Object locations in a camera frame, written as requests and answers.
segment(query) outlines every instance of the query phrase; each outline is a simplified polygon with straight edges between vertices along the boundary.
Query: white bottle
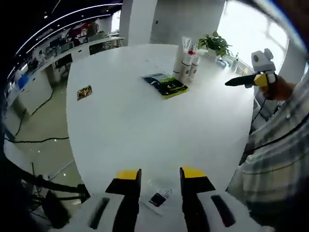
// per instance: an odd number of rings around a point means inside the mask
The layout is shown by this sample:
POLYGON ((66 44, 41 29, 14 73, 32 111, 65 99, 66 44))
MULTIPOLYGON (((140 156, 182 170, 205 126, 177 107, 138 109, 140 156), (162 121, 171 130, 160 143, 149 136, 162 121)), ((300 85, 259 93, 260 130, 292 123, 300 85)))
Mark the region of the white bottle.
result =
POLYGON ((195 73, 197 72, 197 69, 198 69, 199 60, 200 60, 199 55, 195 55, 193 57, 191 69, 190 69, 190 72, 189 72, 189 81, 190 82, 192 82, 194 77, 195 77, 195 73))
POLYGON ((189 72, 191 70, 192 60, 195 56, 196 52, 194 49, 194 45, 191 47, 191 49, 188 51, 188 54, 186 54, 182 61, 182 69, 179 75, 180 81, 188 81, 189 72))

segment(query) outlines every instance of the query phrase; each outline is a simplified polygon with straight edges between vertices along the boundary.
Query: hand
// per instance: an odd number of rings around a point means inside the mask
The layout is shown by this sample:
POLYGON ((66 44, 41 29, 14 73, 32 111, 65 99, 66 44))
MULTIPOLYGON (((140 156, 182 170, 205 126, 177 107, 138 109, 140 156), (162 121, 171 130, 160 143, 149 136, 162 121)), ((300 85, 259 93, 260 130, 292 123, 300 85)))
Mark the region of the hand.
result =
POLYGON ((269 83, 268 87, 260 87, 264 97, 268 100, 286 101, 293 93, 296 84, 286 82, 281 76, 277 76, 275 83, 269 83))

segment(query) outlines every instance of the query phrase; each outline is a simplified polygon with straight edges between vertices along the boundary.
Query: desk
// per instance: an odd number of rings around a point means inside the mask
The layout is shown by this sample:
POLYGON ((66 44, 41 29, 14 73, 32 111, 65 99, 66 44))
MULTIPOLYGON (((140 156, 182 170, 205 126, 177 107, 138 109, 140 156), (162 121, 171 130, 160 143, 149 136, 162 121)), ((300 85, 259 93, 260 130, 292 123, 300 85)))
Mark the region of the desk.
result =
MULTIPOLYGON (((141 197, 149 180, 173 189, 170 202, 177 209, 166 215, 181 227, 179 168, 200 168, 218 190, 226 189, 248 139, 253 88, 225 86, 235 74, 203 58, 188 92, 164 100, 141 77, 172 73, 176 51, 175 45, 146 44, 73 63, 67 122, 75 163, 91 194, 104 192, 117 171, 141 168, 141 197), (77 91, 88 85, 92 95, 77 101, 77 91)), ((140 211, 138 227, 146 221, 154 231, 170 228, 158 229, 161 219, 146 217, 140 211)))
POLYGON ((82 44, 78 47, 70 49, 58 56, 52 56, 42 66, 29 75, 29 81, 19 89, 17 85, 11 90, 7 97, 8 110, 4 123, 12 135, 18 132, 21 119, 11 108, 13 102, 18 98, 29 115, 32 115, 43 103, 49 100, 53 90, 51 85, 53 82, 60 80, 60 73, 55 68, 55 62, 64 56, 71 54, 73 62, 90 55, 89 46, 106 43, 109 41, 118 41, 121 37, 108 37, 97 41, 82 44))

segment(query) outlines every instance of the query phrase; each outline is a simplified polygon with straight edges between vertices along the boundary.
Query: small card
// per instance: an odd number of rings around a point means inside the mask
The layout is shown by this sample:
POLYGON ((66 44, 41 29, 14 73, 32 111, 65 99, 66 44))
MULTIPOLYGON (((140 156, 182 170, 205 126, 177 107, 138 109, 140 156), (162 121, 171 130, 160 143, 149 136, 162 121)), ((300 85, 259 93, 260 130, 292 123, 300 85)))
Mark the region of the small card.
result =
POLYGON ((79 101, 80 99, 85 98, 85 97, 89 96, 90 94, 92 94, 91 86, 87 86, 85 88, 82 88, 82 89, 77 91, 77 100, 79 101))

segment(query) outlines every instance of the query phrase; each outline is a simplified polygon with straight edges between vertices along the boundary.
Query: ceiling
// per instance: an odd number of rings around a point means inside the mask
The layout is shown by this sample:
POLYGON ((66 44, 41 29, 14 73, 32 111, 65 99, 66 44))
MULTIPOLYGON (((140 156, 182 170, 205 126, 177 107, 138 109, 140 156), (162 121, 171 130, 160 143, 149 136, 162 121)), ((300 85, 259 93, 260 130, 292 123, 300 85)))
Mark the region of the ceiling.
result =
POLYGON ((36 38, 49 29, 54 31, 70 23, 97 15, 113 14, 121 5, 96 7, 71 14, 48 26, 31 39, 19 52, 19 48, 38 30, 68 13, 82 8, 109 3, 122 3, 122 0, 29 0, 7 1, 2 8, 2 57, 1 79, 8 76, 13 66, 26 58, 25 53, 38 41, 36 38))

